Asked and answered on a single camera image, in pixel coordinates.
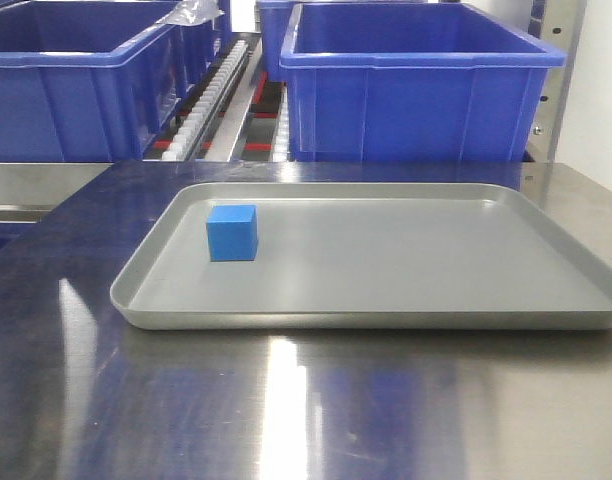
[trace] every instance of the white wall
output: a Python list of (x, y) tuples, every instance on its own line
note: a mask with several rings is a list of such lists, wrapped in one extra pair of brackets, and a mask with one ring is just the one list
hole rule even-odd
[(230, 0), (234, 32), (255, 31), (255, 0)]
[(504, 21), (528, 30), (533, 0), (464, 0)]
[(555, 160), (612, 190), (612, 0), (588, 0)]

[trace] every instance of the stainless steel table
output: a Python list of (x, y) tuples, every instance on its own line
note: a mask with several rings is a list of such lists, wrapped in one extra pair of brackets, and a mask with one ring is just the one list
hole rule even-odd
[(612, 480), (612, 330), (146, 332), (110, 304), (203, 181), (492, 175), (612, 264), (610, 192), (504, 168), (114, 165), (0, 251), (0, 479)]

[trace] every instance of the tray rim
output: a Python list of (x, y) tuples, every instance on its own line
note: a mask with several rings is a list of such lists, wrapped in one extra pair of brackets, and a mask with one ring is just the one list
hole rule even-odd
[[(162, 224), (167, 221), (171, 221), (171, 211), (179, 208), (178, 203), (186, 200), (185, 197), (195, 194), (196, 190), (203, 190), (205, 195), (201, 198), (194, 198), (194, 201), (206, 201), (211, 199), (228, 198), (228, 192), (226, 195), (220, 196), (220, 190), (229, 188), (272, 188), (272, 189), (286, 189), (286, 190), (297, 190), (300, 188), (316, 188), (323, 190), (356, 190), (357, 193), (352, 195), (334, 195), (334, 196), (313, 196), (313, 195), (296, 195), (289, 197), (291, 199), (340, 199), (340, 200), (368, 200), (368, 199), (407, 199), (407, 198), (446, 198), (446, 196), (433, 194), (433, 192), (442, 192), (467, 189), (471, 190), (469, 193), (481, 192), (482, 195), (475, 195), (471, 198), (456, 197), (455, 200), (474, 200), (474, 201), (494, 201), (508, 205), (510, 202), (519, 203), (520, 207), (523, 207), (523, 212), (513, 209), (513, 211), (522, 217), (523, 220), (528, 221), (525, 215), (534, 215), (542, 223), (547, 224), (547, 228), (550, 228), (555, 235), (563, 237), (565, 241), (569, 242), (573, 248), (577, 249), (577, 253), (581, 253), (586, 258), (582, 260), (590, 261), (594, 264), (594, 268), (603, 270), (603, 274), (612, 277), (612, 267), (605, 262), (602, 258), (597, 256), (592, 250), (581, 243), (575, 236), (569, 233), (563, 228), (558, 222), (553, 220), (546, 212), (539, 208), (533, 201), (527, 198), (521, 192), (512, 188), (497, 185), (493, 183), (450, 183), (450, 182), (322, 182), (322, 181), (306, 181), (298, 183), (282, 183), (282, 182), (200, 182), (193, 185), (189, 185), (181, 189), (173, 197), (173, 199), (166, 206), (164, 211), (161, 213), (157, 221), (150, 228), (148, 233), (144, 236), (139, 245), (135, 248), (135, 251), (126, 260), (121, 270), (115, 277), (110, 287), (110, 299), (111, 303), (124, 318), (133, 326), (148, 329), (148, 330), (179, 330), (179, 329), (258, 329), (258, 328), (408, 328), (408, 329), (519, 329), (519, 330), (599, 330), (607, 329), (612, 327), (612, 309), (602, 310), (521, 310), (521, 311), (505, 311), (505, 310), (484, 310), (484, 311), (291, 311), (291, 312), (210, 312), (210, 311), (156, 311), (156, 310), (135, 310), (130, 308), (130, 304), (142, 285), (143, 279), (148, 275), (148, 271), (153, 267), (155, 258), (151, 258), (148, 263), (148, 269), (142, 273), (142, 278), (136, 282), (136, 286), (130, 298), (127, 301), (122, 301), (118, 298), (118, 290), (123, 286), (126, 280), (123, 278), (129, 274), (130, 270), (135, 267), (135, 263), (141, 260), (144, 256), (144, 246), (151, 246), (156, 240), (154, 237), (159, 230), (163, 228)], [(373, 190), (394, 190), (394, 189), (416, 189), (425, 192), (425, 196), (413, 196), (413, 195), (400, 195), (395, 197), (384, 197), (383, 195), (376, 195)], [(367, 191), (372, 191), (373, 195), (366, 195)], [(245, 199), (261, 198), (259, 195), (256, 197), (243, 197)], [(276, 195), (270, 195), (267, 198), (276, 198)], [(576, 269), (581, 274), (587, 276), (587, 272), (581, 270), (577, 263), (570, 260), (569, 256), (566, 258), (573, 263)], [(579, 260), (578, 255), (575, 255), (575, 261)], [(604, 293), (612, 302), (612, 292), (606, 292), (605, 289), (597, 285), (597, 282), (589, 278), (589, 281), (596, 286), (596, 288)], [(603, 321), (599, 321), (597, 318), (598, 314), (602, 314)], [(166, 325), (161, 325), (160, 322), (152, 321), (150, 317), (162, 316), (167, 317)], [(387, 316), (390, 320), (388, 324), (376, 325), (375, 321), (382, 321)], [(466, 320), (467, 325), (464, 326), (453, 326), (443, 325), (442, 322), (436, 323), (435, 317), (452, 316), (460, 317), (460, 319)], [(570, 321), (570, 318), (576, 319), (576, 322), (571, 322), (570, 327), (557, 327), (551, 324), (551, 322), (544, 323), (543, 326), (536, 325), (533, 322), (522, 321), (522, 317), (526, 316), (549, 316), (549, 317), (566, 317), (566, 321)], [(500, 317), (504, 317), (506, 320), (503, 322), (499, 321)], [(586, 317), (592, 317), (594, 325), (586, 324)], [(325, 321), (313, 321), (314, 318), (324, 318)]]

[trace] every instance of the gray tray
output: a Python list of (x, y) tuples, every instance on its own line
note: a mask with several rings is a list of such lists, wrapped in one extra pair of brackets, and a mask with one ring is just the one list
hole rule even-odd
[[(210, 262), (210, 209), (237, 203), (257, 205), (257, 257)], [(147, 329), (612, 327), (612, 269), (482, 184), (188, 187), (110, 293)]]

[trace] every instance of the blue cube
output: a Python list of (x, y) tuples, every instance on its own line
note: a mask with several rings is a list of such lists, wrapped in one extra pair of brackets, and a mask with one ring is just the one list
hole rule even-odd
[(257, 207), (217, 205), (206, 221), (208, 248), (213, 262), (255, 260)]

